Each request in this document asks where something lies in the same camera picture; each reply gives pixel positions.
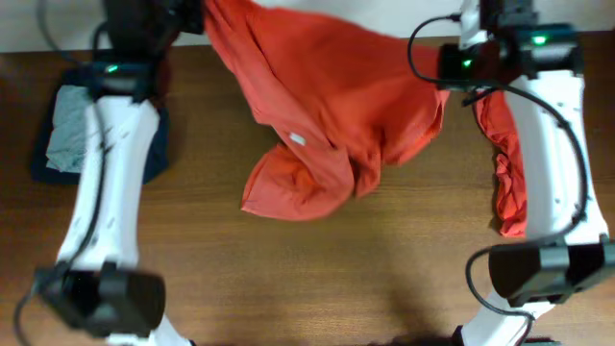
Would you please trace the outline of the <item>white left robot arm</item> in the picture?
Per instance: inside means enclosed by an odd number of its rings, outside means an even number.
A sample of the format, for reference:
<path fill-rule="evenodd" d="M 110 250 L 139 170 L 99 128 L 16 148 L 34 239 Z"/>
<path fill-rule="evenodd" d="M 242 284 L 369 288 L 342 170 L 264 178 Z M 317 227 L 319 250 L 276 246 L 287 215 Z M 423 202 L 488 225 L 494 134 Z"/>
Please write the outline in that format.
<path fill-rule="evenodd" d="M 164 94 L 165 56 L 181 33 L 202 34 L 197 0 L 107 1 L 86 76 L 86 157 L 56 263 L 31 289 L 69 328 L 110 345 L 184 345 L 165 313 L 163 279 L 138 269 L 137 216 Z"/>

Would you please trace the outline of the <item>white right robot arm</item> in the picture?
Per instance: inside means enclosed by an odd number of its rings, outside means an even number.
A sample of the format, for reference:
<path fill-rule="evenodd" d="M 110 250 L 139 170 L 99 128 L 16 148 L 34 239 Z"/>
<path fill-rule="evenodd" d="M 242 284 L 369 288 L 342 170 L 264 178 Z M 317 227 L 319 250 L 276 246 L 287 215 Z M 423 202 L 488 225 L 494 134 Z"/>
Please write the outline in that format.
<path fill-rule="evenodd" d="M 542 314 L 614 274 L 586 149 L 578 36 L 568 24 L 466 24 L 459 45 L 442 48 L 438 75 L 503 93 L 528 192 L 527 239 L 481 250 L 493 290 L 454 342 L 525 345 Z"/>

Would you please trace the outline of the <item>orange t-shirt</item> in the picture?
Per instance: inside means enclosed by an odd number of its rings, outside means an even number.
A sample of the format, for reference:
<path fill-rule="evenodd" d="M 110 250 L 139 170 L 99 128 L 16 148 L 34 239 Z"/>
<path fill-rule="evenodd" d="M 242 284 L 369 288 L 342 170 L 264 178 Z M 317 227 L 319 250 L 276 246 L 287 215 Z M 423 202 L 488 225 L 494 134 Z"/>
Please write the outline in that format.
<path fill-rule="evenodd" d="M 241 207 L 291 221 L 325 217 L 380 183 L 441 131 L 448 94 L 416 78 L 434 48 L 319 13 L 207 0 L 205 27 L 258 124 L 280 143 L 253 169 Z"/>

